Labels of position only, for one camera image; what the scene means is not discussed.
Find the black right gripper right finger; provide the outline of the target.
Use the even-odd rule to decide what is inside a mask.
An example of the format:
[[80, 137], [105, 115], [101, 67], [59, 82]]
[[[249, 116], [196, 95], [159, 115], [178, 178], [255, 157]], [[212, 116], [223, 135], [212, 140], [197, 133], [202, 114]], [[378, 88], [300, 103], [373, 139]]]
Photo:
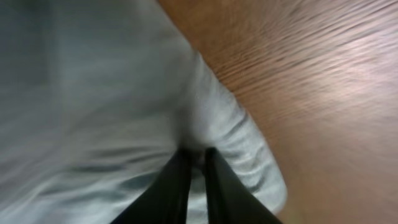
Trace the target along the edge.
[[217, 149], [206, 150], [203, 173], [210, 224], [282, 224], [245, 188]]

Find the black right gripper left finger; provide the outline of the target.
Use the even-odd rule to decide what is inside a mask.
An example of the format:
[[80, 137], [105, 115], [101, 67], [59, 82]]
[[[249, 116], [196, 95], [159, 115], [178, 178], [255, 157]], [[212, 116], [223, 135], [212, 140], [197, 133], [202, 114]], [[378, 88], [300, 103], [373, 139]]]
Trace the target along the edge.
[[185, 224], [191, 179], [192, 160], [180, 149], [153, 184], [111, 224]]

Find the light blue t-shirt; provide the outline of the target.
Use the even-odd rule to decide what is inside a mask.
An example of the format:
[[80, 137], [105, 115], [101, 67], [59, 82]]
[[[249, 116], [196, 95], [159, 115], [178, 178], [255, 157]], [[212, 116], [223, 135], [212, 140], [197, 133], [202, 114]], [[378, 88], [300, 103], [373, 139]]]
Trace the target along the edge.
[[109, 223], [181, 147], [282, 210], [264, 136], [157, 1], [1, 2], [2, 223]]

